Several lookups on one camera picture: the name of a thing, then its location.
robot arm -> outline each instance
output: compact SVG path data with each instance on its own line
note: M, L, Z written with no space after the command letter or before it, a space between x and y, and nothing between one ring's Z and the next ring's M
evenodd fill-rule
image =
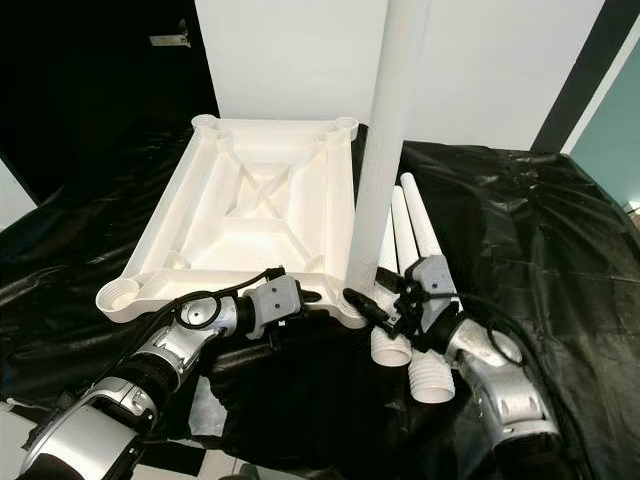
M397 314L390 315L351 289L345 289L345 299L390 338L403 334L416 350L434 350L460 371L505 477L579 478L562 455L559 429L525 372L518 345L462 310L443 255L418 260L405 277L379 269L377 281L399 294L394 303Z
M268 270L266 277L268 282L243 296L238 286L183 297L169 326L153 332L80 400L32 432L21 473L28 477L39 465L54 463L69 478L129 478L142 455L144 435L205 345L232 335L257 339L270 324L303 314L298 282L283 269Z

teal wall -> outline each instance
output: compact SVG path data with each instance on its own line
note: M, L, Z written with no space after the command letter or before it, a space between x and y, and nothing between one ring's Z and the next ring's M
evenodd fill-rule
M618 203L640 201L640 42L571 157Z

tall white pole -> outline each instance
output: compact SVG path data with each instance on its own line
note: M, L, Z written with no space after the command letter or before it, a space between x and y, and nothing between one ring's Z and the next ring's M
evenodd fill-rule
M368 294L395 183L430 0L389 0L364 152L346 286Z

black tarp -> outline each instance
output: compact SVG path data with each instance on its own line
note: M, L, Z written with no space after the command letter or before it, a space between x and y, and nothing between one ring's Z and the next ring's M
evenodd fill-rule
M94 298L123 270L190 135L185 125L139 125L101 169L79 173L0 234L2 399L50 409L144 334L148 316L111 323ZM353 144L356 183L365 135ZM596 475L634 478L640 239L624 213L561 155L407 142L400 170L416 178L458 290L495 301L527 332ZM205 352L201 372L229 416L222 440L200 441L325 477L491 477L459 377L453 402L424 406L409 395L406 369L370 360L366 330L298 325L282 344L273 352L229 341ZM162 434L188 436L184 396Z

white tray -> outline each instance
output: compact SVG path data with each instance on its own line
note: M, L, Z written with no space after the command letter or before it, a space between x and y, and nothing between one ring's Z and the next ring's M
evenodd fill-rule
M353 118L226 120L200 115L194 134L122 275L96 296L128 322L195 290L218 290L282 265L339 306L353 229Z

